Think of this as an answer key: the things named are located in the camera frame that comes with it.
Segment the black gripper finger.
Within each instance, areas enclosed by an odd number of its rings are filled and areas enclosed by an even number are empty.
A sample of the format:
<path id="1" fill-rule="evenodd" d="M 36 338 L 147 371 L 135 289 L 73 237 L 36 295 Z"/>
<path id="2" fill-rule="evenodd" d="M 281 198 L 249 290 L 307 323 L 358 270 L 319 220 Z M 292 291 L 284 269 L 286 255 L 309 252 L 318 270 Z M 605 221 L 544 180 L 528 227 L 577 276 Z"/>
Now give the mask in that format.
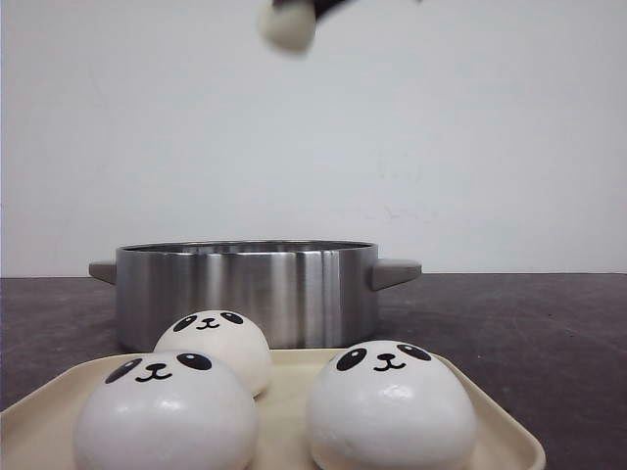
<path id="1" fill-rule="evenodd" d="M 352 3 L 354 0 L 313 0 L 314 14 L 317 18 L 323 18 Z"/>

